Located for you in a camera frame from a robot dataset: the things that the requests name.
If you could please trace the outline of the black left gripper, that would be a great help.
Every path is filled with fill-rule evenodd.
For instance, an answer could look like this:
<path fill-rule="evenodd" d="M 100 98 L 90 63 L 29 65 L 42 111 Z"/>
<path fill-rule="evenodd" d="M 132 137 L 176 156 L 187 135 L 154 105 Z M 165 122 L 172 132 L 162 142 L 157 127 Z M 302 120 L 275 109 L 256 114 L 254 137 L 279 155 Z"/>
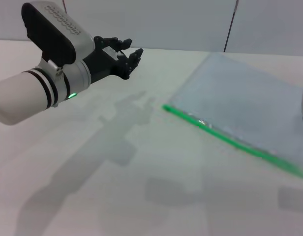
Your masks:
<path fill-rule="evenodd" d="M 115 75 L 123 80 L 129 79 L 130 73 L 138 66 L 141 56 L 144 52 L 142 48 L 131 53 L 127 58 L 123 50 L 129 49 L 132 40 L 126 39 L 124 41 L 119 40 L 116 37 L 102 38 L 96 36 L 94 38 L 95 50 L 86 58 L 83 62 L 86 64 L 90 75 L 91 83 L 95 83 L 109 75 Z M 121 53 L 120 59 L 114 59 L 112 56 L 103 51 L 106 47 L 111 47 L 115 52 Z"/>

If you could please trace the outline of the clear document bag green zip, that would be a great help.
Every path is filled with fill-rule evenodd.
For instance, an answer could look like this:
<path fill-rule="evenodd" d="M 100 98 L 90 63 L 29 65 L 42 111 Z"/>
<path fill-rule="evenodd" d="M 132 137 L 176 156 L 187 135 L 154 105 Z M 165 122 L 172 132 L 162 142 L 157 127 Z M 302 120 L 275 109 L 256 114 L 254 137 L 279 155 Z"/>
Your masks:
<path fill-rule="evenodd" d="M 303 178 L 303 86 L 212 54 L 163 109 Z M 201 125 L 198 120 L 209 126 Z"/>

